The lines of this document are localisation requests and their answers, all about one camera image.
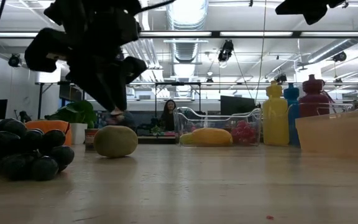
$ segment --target ventilation duct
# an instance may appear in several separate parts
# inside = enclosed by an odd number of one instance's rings
[[[167,19],[170,30],[202,30],[208,11],[208,0],[180,0],[167,6]],[[196,65],[189,64],[197,58],[198,44],[172,44],[173,62],[187,63],[173,65],[175,76],[190,78]]]
[[[321,62],[323,60],[326,60],[328,58],[331,58],[331,57],[343,52],[344,50],[346,50],[356,44],[358,44],[358,39],[335,40],[334,42],[331,42],[330,44],[326,45],[325,47],[323,47],[323,48],[317,50],[316,52],[312,53],[311,55],[309,55],[309,57],[307,57],[307,59],[306,59],[306,64]],[[282,64],[280,69],[281,69],[281,71],[286,71],[286,70],[292,68],[292,66],[293,66],[293,62],[285,62]]]

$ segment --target wooden table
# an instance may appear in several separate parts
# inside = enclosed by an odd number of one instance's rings
[[[267,146],[75,151],[53,181],[0,179],[0,223],[358,224],[357,162]]]

